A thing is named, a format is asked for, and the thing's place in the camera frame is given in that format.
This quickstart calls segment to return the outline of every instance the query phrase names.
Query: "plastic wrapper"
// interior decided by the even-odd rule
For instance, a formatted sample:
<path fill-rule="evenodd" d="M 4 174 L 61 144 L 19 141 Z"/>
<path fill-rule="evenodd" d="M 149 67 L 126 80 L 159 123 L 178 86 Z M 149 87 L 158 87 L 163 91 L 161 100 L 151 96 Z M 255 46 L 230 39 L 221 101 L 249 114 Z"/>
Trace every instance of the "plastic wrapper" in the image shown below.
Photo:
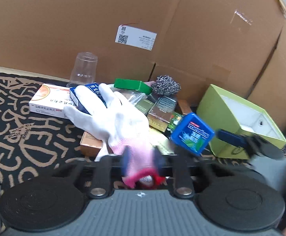
<path fill-rule="evenodd" d="M 108 86 L 111 88 L 112 91 L 120 92 L 133 105 L 136 105 L 140 100 L 147 98 L 145 93 L 141 93 L 135 90 L 117 89 L 113 87 L 113 84 L 108 84 Z"/>
<path fill-rule="evenodd" d="M 175 99 L 165 96 L 160 97 L 147 114 L 149 125 L 161 132 L 165 132 L 176 104 L 177 101 Z"/>

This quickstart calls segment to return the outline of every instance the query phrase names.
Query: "blue box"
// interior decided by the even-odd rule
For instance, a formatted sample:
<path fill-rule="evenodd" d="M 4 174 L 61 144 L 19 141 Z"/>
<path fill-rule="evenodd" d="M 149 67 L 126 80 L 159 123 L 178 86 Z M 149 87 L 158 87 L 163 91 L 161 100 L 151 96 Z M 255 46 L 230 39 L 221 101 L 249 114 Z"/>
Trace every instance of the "blue box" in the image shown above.
<path fill-rule="evenodd" d="M 192 112 L 182 118 L 170 138 L 176 145 L 200 155 L 214 135 L 214 131 Z"/>
<path fill-rule="evenodd" d="M 101 96 L 99 89 L 98 89 L 98 83 L 94 82 L 91 84 L 86 84 L 85 87 L 89 88 L 93 93 L 96 94 L 97 97 L 100 98 L 100 100 L 106 105 L 106 102 L 104 101 L 103 97 Z M 76 87 L 71 87 L 70 88 L 70 98 L 73 100 L 73 102 L 76 104 L 76 107 L 78 110 L 80 110 L 81 112 L 87 113 L 89 114 L 89 112 L 85 109 L 85 107 L 80 103 L 80 101 L 78 100 L 77 96 L 75 95 L 75 88 Z"/>

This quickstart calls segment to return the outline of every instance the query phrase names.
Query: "clear plastic cup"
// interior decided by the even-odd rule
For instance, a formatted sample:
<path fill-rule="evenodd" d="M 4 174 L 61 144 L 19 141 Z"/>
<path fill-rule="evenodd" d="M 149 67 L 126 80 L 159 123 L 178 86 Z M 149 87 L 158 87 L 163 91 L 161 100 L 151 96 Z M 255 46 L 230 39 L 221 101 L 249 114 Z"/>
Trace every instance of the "clear plastic cup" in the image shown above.
<path fill-rule="evenodd" d="M 81 52 L 76 56 L 67 87 L 90 84 L 95 81 L 98 58 L 91 52 Z"/>

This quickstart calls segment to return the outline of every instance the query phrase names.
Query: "gray gripper base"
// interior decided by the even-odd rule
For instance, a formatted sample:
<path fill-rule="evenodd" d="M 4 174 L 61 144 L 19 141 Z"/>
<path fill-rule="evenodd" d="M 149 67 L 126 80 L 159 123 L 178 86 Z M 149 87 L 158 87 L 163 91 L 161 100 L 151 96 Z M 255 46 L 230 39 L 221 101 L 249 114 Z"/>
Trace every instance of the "gray gripper base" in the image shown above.
<path fill-rule="evenodd" d="M 231 232 L 202 217 L 189 200 L 167 190 L 115 190 L 109 198 L 90 201 L 79 218 L 47 232 L 7 229 L 2 236 L 279 236 L 275 229 Z"/>

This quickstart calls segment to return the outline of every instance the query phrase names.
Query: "blue plastic container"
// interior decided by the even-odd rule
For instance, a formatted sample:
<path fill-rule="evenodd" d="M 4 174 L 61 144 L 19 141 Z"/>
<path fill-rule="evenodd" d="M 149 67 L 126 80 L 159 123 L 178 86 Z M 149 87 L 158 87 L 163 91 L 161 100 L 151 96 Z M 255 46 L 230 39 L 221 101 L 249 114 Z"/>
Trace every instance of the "blue plastic container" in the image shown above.
<path fill-rule="evenodd" d="M 200 155 L 214 135 L 214 131 L 192 112 L 182 118 L 170 138 L 176 145 Z"/>

